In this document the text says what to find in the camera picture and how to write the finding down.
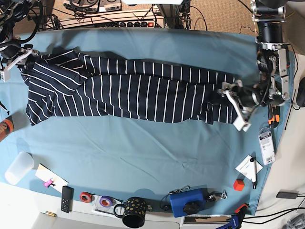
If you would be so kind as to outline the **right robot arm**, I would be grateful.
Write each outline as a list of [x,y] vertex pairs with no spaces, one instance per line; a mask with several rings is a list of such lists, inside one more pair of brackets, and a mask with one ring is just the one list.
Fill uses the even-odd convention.
[[[35,28],[31,35],[22,40],[13,34],[16,23],[28,17],[32,8],[38,7],[39,14],[35,19]],[[0,2],[0,79],[7,82],[10,79],[10,70],[33,67],[35,56],[40,52],[29,42],[40,28],[44,16],[43,4],[40,0],[2,0]]]

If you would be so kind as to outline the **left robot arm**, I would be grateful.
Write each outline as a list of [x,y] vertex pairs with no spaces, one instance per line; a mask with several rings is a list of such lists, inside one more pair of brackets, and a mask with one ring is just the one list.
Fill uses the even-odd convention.
[[274,128],[279,123],[279,111],[290,99],[289,50],[283,42],[282,24],[285,22],[285,0],[253,0],[250,11],[257,25],[255,43],[259,81],[243,85],[241,80],[224,81],[212,101],[217,105],[232,105],[237,117],[232,124],[239,131],[247,131],[250,119],[260,106],[268,107],[268,122]]

